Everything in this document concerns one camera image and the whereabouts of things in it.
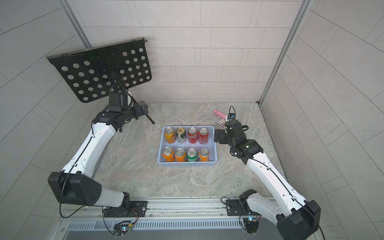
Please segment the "green white beer can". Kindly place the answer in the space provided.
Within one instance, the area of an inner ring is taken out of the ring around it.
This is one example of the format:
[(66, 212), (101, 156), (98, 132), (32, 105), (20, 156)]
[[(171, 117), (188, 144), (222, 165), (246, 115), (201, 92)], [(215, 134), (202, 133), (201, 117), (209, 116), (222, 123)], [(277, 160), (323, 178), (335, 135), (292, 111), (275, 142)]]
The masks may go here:
[(175, 131), (176, 140), (178, 143), (183, 144), (187, 140), (187, 133), (183, 127), (179, 127)]

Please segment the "red cola can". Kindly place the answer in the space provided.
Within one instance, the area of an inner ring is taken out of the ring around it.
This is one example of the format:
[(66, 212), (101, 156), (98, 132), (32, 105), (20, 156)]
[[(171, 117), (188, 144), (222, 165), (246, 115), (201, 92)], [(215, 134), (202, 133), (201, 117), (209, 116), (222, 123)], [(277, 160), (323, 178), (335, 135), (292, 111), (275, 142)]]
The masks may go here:
[(198, 142), (198, 131), (195, 127), (190, 127), (188, 129), (188, 141), (191, 144), (195, 144)]

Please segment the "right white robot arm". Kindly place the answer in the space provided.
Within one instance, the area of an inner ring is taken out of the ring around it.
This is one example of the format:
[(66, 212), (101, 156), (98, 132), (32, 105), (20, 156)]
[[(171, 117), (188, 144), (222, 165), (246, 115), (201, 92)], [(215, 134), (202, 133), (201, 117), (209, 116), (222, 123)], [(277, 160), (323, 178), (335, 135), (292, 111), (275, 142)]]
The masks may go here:
[(243, 225), (249, 234), (259, 227), (258, 220), (252, 218), (257, 213), (277, 226), (285, 240), (306, 240), (320, 230), (321, 208), (316, 201), (307, 201), (278, 172), (269, 160), (264, 149), (252, 139), (246, 137), (248, 126), (237, 120), (225, 123), (225, 129), (215, 130), (214, 141), (227, 144), (232, 156), (242, 160), (262, 180), (275, 201), (262, 197), (257, 191), (250, 189), (239, 197), (242, 216), (249, 216)]

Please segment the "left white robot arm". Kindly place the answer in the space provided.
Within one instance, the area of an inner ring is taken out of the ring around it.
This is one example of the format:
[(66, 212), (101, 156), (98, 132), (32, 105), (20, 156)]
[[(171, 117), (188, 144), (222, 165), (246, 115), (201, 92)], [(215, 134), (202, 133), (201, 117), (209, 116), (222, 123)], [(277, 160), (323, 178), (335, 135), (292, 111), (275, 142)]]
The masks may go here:
[(109, 104), (91, 122), (91, 130), (74, 157), (48, 183), (60, 205), (104, 207), (109, 218), (133, 212), (129, 193), (108, 190), (93, 180), (100, 157), (111, 138), (123, 125), (149, 113), (148, 105), (126, 92), (111, 93)]

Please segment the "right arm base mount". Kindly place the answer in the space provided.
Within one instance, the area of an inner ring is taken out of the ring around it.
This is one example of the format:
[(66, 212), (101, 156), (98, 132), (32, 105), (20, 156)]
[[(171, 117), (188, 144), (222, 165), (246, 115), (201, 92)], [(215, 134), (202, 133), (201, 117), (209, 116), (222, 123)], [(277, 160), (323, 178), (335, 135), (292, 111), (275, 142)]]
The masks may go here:
[(227, 208), (227, 215), (228, 216), (240, 216), (240, 215), (250, 215), (250, 216), (258, 216), (259, 213), (251, 211), (247, 199), (250, 195), (256, 194), (257, 191), (253, 189), (249, 189), (245, 192), (243, 192), (239, 199), (231, 200), (227, 199), (225, 202), (226, 208)]

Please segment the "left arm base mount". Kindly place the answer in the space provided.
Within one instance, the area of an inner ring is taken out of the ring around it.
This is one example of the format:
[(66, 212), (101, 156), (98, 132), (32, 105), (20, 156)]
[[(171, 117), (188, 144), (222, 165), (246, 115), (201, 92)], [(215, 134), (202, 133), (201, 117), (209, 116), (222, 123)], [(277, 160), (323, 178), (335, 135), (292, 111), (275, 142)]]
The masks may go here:
[(103, 209), (105, 218), (134, 218), (144, 217), (148, 201), (123, 201), (120, 207), (106, 207)]

